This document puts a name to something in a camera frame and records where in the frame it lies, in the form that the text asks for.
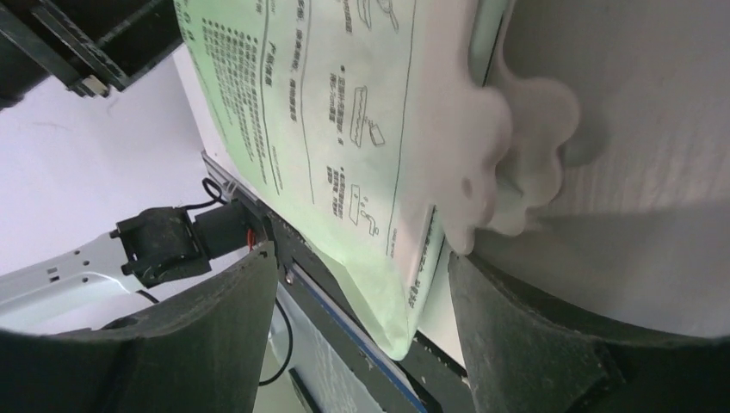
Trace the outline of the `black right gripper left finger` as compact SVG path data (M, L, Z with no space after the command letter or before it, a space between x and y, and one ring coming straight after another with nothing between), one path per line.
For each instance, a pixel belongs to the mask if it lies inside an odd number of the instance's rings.
M221 273L100 330L1 335L4 412L250 412L275 306L261 243Z

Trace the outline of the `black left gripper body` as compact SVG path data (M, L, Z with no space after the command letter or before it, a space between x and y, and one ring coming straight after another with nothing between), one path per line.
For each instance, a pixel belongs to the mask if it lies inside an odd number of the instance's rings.
M81 97L122 92L182 42L172 1L1 0L1 107L49 77Z

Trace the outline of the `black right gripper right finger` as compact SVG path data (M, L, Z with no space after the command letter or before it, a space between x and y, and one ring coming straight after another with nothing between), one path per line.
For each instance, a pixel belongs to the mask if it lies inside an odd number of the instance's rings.
M450 293L479 412L726 412L729 340L597 315L478 257L452 254Z

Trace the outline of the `green cat litter bag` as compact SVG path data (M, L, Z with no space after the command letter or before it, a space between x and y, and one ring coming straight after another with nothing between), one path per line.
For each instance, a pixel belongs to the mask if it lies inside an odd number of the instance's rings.
M400 361L440 251L494 214L510 109L472 79L475 1L177 1L237 172Z

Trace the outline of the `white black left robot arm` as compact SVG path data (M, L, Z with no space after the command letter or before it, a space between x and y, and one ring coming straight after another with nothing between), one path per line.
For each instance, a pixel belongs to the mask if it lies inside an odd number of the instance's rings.
M123 91L183 42L172 1L4 1L1 107L54 77L81 97ZM251 245L252 213L210 178L209 201L153 207L91 242L1 279L1 327L39 324L118 294L210 270L213 259Z

